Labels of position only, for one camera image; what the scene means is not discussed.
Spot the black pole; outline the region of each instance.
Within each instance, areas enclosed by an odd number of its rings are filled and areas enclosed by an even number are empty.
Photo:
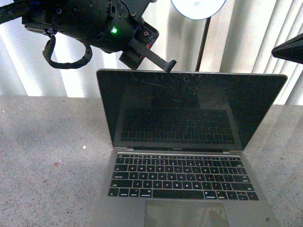
[[[207,38],[207,33],[208,33],[208,28],[209,28],[209,25],[210,25],[210,19],[211,19],[211,17],[207,18],[206,22],[205,22],[204,32],[203,32],[203,36],[202,36],[202,41],[201,41],[201,46],[200,46],[200,52],[199,52],[197,66],[196,66],[195,72],[199,72],[199,70],[200,70],[201,61],[202,61],[203,52],[204,52],[205,43],[206,43],[206,38]]]

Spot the touchpad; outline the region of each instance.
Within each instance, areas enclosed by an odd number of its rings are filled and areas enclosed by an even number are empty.
[[[221,202],[147,200],[145,227],[228,227]]]

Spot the granite countertop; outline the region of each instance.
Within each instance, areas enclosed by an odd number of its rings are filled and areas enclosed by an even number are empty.
[[[303,226],[303,106],[245,149],[283,227]],[[112,147],[101,99],[0,96],[0,226],[89,227]]]

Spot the laptop keyboard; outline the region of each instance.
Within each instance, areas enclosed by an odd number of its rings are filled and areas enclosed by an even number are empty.
[[[118,154],[109,196],[258,200],[239,157]]]

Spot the spacebar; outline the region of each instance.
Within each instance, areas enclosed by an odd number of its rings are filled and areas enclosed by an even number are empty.
[[[195,190],[162,190],[154,189],[152,191],[153,198],[166,199],[204,199],[203,191]]]

